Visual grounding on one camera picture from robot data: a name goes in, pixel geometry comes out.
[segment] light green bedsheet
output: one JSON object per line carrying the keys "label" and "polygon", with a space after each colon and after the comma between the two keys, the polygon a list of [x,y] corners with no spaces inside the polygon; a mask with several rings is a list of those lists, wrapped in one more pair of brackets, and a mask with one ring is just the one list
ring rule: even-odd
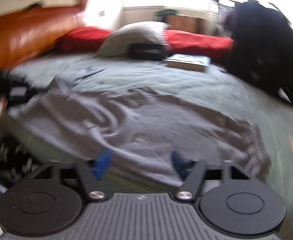
{"label": "light green bedsheet", "polygon": [[[293,107],[284,105],[229,74],[221,73],[213,66],[206,73],[200,73],[168,68],[157,62],[98,59],[85,54],[32,60],[20,65],[14,73],[26,74],[30,81],[43,86],[56,74],[72,74],[88,66],[103,66],[106,70],[84,79],[75,89],[120,92],[132,87],[149,86],[256,123],[272,161],[262,179],[286,201],[288,213],[280,234],[285,239],[293,239],[293,157],[289,141],[289,137],[293,137]],[[0,125],[13,133],[43,162],[72,160],[66,153],[16,125],[8,116],[2,118]],[[143,190],[144,187],[144,184],[124,181],[120,176],[112,174],[108,179],[122,180],[126,187],[136,187],[134,190]],[[145,186],[144,190],[154,190],[154,187],[167,189],[164,185],[138,176],[136,179],[152,186]]]}

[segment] black bag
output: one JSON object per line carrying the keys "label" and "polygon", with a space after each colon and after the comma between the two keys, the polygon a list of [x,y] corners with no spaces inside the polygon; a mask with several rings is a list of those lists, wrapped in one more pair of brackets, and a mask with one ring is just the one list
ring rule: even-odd
{"label": "black bag", "polygon": [[161,61],[166,58],[166,50],[161,44],[134,43],[130,45],[128,56],[132,59]]}
{"label": "black bag", "polygon": [[282,89],[293,105],[293,30],[286,17],[249,0],[236,4],[234,24],[226,69],[276,98]]}

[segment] black backpack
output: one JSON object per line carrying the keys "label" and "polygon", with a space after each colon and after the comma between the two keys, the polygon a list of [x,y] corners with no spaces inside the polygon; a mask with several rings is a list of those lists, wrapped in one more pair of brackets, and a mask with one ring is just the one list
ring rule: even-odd
{"label": "black backpack", "polygon": [[249,0],[235,6],[229,73],[293,105],[293,30],[276,9]]}

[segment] gray blanket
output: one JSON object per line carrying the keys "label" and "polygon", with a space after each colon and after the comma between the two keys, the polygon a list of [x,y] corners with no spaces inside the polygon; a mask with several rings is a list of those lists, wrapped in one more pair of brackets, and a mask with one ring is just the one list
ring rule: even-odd
{"label": "gray blanket", "polygon": [[75,92],[56,77],[44,95],[9,114],[35,135],[76,157],[113,151],[121,169],[179,187],[170,155],[210,164],[233,160],[254,176],[270,163],[259,128],[149,87],[122,93]]}

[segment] silver bolt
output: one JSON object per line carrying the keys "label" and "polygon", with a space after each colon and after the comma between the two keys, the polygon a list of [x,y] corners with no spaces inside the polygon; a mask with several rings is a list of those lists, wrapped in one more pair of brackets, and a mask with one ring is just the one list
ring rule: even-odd
{"label": "silver bolt", "polygon": [[193,194],[191,192],[188,192],[188,191],[180,191],[180,192],[177,193],[176,196],[179,199],[188,200],[188,199],[191,199],[193,197]]}
{"label": "silver bolt", "polygon": [[105,193],[99,190],[90,192],[90,198],[101,199],[105,197]]}

